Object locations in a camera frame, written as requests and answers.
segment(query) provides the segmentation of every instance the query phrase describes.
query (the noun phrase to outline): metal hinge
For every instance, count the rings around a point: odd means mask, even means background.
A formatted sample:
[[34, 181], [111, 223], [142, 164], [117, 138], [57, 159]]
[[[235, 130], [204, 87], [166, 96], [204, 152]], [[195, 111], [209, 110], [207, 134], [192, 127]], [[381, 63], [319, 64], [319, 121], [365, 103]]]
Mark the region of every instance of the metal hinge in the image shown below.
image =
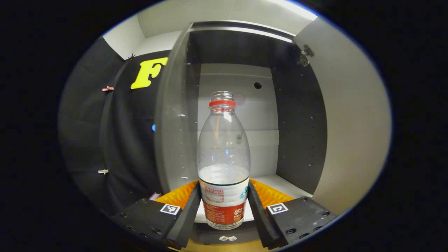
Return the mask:
[[99, 170], [98, 171], [98, 173], [102, 173], [102, 174], [104, 174], [104, 175], [106, 175], [106, 173], [108, 173], [109, 172], [109, 170], [108, 169], [106, 169], [106, 170]]
[[301, 65], [301, 66], [307, 66], [310, 64], [310, 62], [308, 61], [308, 59], [306, 58], [306, 56], [314, 56], [314, 52], [311, 50], [311, 48], [305, 44], [303, 45], [303, 51], [300, 52], [300, 56], [299, 56], [299, 60], [297, 61], [297, 65]]

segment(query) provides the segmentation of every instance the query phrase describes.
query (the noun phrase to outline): ceiling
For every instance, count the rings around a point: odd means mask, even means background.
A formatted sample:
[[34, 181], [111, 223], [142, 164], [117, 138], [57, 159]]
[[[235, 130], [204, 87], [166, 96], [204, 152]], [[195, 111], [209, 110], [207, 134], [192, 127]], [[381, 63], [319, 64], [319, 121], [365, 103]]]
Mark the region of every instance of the ceiling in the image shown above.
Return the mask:
[[212, 20], [254, 22], [297, 34], [311, 20], [283, 3], [280, 0], [166, 0], [139, 12], [137, 17], [146, 38], [183, 30], [190, 22]]

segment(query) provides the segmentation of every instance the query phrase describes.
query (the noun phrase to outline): bottle label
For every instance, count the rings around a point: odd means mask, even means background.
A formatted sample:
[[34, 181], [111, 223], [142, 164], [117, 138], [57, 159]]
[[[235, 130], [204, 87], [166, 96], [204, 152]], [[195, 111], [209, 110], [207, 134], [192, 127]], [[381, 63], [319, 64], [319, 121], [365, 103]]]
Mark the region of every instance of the bottle label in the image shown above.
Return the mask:
[[214, 185], [199, 180], [207, 220], [233, 224], [244, 217], [249, 178], [232, 185]]

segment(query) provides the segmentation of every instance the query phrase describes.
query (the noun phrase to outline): plastic water bottle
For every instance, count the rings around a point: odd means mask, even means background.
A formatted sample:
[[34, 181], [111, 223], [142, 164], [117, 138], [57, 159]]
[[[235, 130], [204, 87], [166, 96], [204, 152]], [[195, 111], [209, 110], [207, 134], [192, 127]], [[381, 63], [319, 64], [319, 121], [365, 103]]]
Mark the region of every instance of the plastic water bottle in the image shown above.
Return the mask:
[[208, 225], [230, 230], [244, 219], [250, 175], [249, 143], [235, 115], [231, 92], [212, 93], [209, 108], [197, 156], [202, 202]]

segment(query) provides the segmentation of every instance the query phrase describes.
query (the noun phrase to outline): orange foam pad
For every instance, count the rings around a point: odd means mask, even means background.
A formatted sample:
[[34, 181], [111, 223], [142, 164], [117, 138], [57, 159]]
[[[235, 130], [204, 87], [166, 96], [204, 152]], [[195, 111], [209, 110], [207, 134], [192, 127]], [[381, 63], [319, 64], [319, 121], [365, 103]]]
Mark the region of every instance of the orange foam pad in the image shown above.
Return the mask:
[[[269, 205], [283, 203], [294, 199], [293, 197], [290, 197], [280, 191], [277, 191], [276, 189], [267, 186], [261, 182], [258, 182], [253, 179], [250, 179], [250, 181], [252, 182], [255, 190], [258, 193], [258, 197], [260, 198], [261, 204], [263, 205], [264, 209], [266, 209], [266, 207]], [[198, 180], [188, 183], [184, 186], [181, 186], [178, 189], [173, 190], [163, 195], [162, 197], [156, 199], [156, 201], [160, 203], [180, 206], [183, 210], [197, 182]]]

